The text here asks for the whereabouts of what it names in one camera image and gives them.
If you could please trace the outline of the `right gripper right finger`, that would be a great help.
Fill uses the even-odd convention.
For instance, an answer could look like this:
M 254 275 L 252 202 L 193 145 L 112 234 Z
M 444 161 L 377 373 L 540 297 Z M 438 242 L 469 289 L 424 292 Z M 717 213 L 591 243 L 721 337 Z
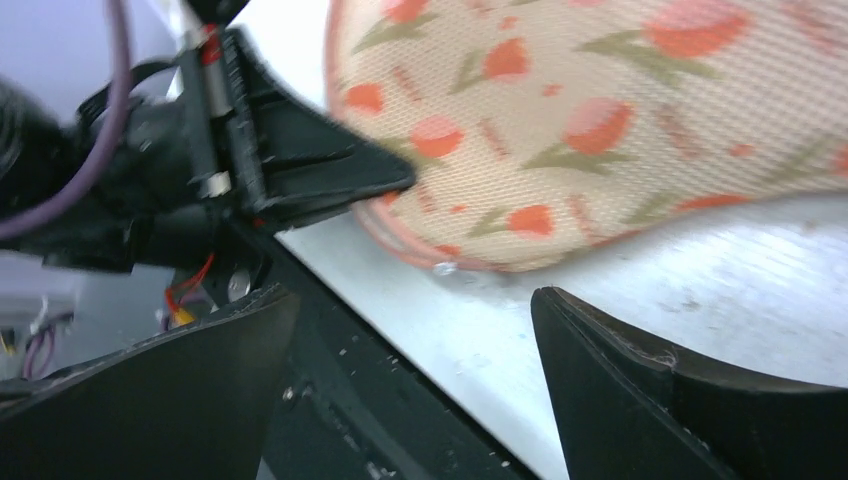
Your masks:
M 847 392 L 709 358 L 557 288 L 531 316 L 573 479 L 843 479 Z

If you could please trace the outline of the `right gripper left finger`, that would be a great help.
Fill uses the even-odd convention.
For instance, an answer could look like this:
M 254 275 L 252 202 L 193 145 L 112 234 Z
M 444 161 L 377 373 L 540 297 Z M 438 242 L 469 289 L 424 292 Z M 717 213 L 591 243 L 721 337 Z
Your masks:
M 274 284 L 41 380 L 1 385 L 5 479 L 252 479 L 300 306 Z

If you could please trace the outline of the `floral mesh laundry bag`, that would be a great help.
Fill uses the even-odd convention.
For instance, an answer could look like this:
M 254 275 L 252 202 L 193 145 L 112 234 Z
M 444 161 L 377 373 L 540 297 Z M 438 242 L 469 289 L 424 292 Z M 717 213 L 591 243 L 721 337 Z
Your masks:
M 425 268 L 847 186 L 843 1 L 335 1 L 325 73 L 330 113 L 418 175 L 354 215 Z

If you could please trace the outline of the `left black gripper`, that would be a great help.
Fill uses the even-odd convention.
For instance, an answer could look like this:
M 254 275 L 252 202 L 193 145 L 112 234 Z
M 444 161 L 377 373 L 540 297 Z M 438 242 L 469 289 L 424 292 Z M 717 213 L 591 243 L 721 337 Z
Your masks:
M 283 228 L 330 218 L 349 205 L 414 185 L 397 154 L 313 110 L 274 78 L 239 28 L 221 33 L 229 158 L 240 210 Z M 210 181 L 217 158 L 206 75 L 213 57 L 188 50 L 135 66 L 131 82 L 173 68 L 174 100 L 141 96 L 113 157 L 93 188 L 58 218 L 2 241 L 5 250 L 54 267 L 127 273 L 137 264 L 203 265 L 215 251 L 221 209 Z M 9 218 L 57 193 L 83 165 L 105 126 L 106 90 L 59 124 L 9 82 L 1 85 L 1 215 Z

